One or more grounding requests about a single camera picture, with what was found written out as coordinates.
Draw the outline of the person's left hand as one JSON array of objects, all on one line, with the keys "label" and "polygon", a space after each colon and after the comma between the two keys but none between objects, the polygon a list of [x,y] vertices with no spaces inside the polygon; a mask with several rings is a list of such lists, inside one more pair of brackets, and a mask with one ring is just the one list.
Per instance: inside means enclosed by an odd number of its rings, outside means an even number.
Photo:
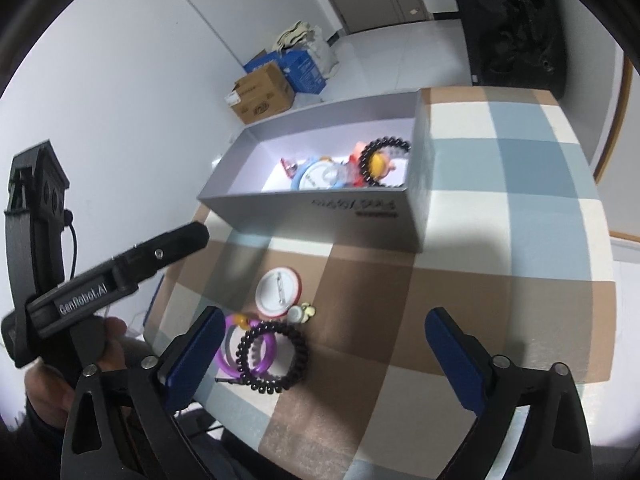
[{"label": "person's left hand", "polygon": [[[127,324],[121,318],[104,318],[105,350],[96,365],[102,372],[123,370],[125,353],[120,340],[125,336]],[[75,397],[75,390],[53,367],[37,361],[25,375],[26,396],[37,415],[49,426],[62,429]]]}]

